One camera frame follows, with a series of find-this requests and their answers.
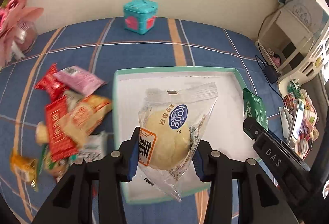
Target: red candy wrapper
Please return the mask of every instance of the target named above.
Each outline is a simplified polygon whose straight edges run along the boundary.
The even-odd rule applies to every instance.
[[[36,84],[35,89],[45,89],[49,94],[51,101],[55,101],[62,95],[63,91],[67,87],[60,81],[58,81],[53,75],[57,73],[56,64],[52,64],[46,75]]]
[[[51,159],[60,159],[77,154],[78,149],[69,137],[65,135],[59,125],[59,119],[67,114],[66,96],[48,104],[45,107],[46,123],[49,130],[49,149],[52,153]]]

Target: blue oval logo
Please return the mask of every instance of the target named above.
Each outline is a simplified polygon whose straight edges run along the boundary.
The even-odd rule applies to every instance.
[[[169,126],[172,129],[179,129],[186,121],[187,118],[187,106],[181,104],[177,106],[169,116]]]

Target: white tray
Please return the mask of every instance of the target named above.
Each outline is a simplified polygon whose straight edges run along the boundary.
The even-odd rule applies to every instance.
[[[139,126],[138,112],[142,108],[145,90],[159,88],[180,90],[205,83],[215,82],[218,99],[210,116],[202,140],[207,140],[213,149],[231,159],[245,161],[257,158],[252,148],[253,141],[243,131],[243,95],[246,87],[238,70],[218,67],[151,67],[118,70],[113,84],[113,123],[116,149],[131,138]],[[130,183],[123,183],[125,199],[131,204],[154,203],[171,198],[144,181],[145,175],[138,168]],[[209,188],[202,183],[193,163],[180,179],[182,195],[187,196]]]

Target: bed sheet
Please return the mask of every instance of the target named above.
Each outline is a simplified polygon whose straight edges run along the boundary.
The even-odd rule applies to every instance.
[[[145,35],[124,29],[124,19],[110,18],[78,23],[40,35],[26,59],[13,62],[0,71],[0,188],[5,201],[24,221],[30,223],[56,182],[42,172],[39,191],[17,179],[10,171],[12,148],[19,154],[39,158],[35,128],[44,121],[44,107],[50,103],[45,91],[35,84],[52,63],[58,69],[78,65],[107,82],[96,94],[112,98],[114,72],[118,69],[153,66],[215,66],[236,68],[247,87],[257,93],[266,106],[269,129],[279,138],[282,128],[278,107],[282,100],[269,87],[255,60],[259,51],[247,37],[220,27],[157,18]],[[114,150],[112,114],[95,133],[109,132],[108,152]],[[237,223],[237,184],[233,181],[232,223]],[[128,224],[202,223],[208,191],[151,205],[124,204]],[[94,223],[98,223],[98,199],[93,201]]]

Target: green packet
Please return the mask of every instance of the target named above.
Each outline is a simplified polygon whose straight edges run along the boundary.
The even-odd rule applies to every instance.
[[[266,110],[261,97],[253,94],[249,89],[243,89],[243,110],[244,118],[251,116],[263,126],[267,131],[269,130],[269,124],[267,121]],[[253,139],[250,132],[244,130],[245,133]]]

